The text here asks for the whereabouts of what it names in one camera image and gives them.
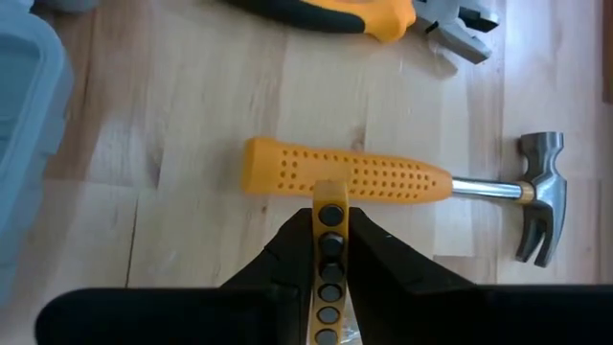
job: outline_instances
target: rubber grip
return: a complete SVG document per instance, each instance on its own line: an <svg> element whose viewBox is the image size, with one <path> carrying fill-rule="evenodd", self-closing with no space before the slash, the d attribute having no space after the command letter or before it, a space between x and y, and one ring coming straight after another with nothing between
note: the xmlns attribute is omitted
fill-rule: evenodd
<svg viewBox="0 0 613 345"><path fill-rule="evenodd" d="M346 182L353 199L394 203L438 201L452 190L449 172L412 159L310 149L263 137L245 143L245 193L312 196L318 180Z"/></svg>

